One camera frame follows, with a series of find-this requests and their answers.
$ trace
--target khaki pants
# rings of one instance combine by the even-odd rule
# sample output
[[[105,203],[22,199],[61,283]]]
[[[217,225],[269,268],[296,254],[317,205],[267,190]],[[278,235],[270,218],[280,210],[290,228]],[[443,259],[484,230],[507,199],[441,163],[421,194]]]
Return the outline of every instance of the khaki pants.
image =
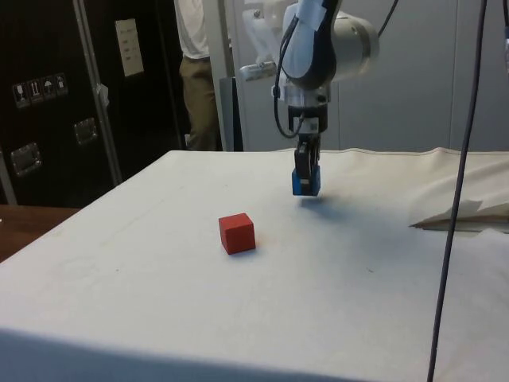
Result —
[[[220,141],[220,123],[210,60],[191,60],[184,57],[181,76],[184,83],[184,102],[191,121],[188,148],[215,151]]]

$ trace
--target metal latch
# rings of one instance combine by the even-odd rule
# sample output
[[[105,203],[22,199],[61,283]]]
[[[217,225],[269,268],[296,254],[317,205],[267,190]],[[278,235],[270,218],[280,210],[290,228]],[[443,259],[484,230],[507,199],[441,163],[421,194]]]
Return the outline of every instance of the metal latch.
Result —
[[[30,143],[10,153],[14,172],[24,177],[42,166],[41,152],[36,143]]]
[[[74,134],[80,146],[84,146],[97,139],[97,126],[95,119],[88,118],[74,124]]]

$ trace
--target door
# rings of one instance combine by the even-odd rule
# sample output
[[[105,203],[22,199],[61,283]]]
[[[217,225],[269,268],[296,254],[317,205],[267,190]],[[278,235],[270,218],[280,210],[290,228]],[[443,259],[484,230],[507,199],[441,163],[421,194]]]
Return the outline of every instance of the door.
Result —
[[[181,148],[171,72],[181,56],[166,54],[165,41],[178,38],[176,25],[161,22],[154,0],[83,0],[82,7],[125,180]]]

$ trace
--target person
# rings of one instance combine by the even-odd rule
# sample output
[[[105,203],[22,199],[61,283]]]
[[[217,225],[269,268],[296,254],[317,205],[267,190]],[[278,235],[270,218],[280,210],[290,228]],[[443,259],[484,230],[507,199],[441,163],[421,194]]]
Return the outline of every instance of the person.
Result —
[[[214,151],[220,144],[220,124],[203,3],[202,0],[174,0],[174,3],[183,53],[180,73],[184,102],[191,122],[188,148]]]

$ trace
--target white wall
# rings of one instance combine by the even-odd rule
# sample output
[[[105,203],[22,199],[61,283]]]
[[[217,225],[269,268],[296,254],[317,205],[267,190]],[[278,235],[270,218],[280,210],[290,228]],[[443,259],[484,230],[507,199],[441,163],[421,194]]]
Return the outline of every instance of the white wall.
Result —
[[[342,10],[366,18],[378,29],[392,2],[344,0]],[[249,6],[243,3],[227,0],[238,79],[238,69],[255,62],[241,17]],[[509,150],[502,4],[488,3],[472,148]],[[459,147],[468,114],[478,17],[479,0],[400,1],[382,35],[375,67],[333,89],[325,146],[415,151]],[[272,83],[273,79],[238,80],[246,150],[294,146],[279,136],[274,125]]]

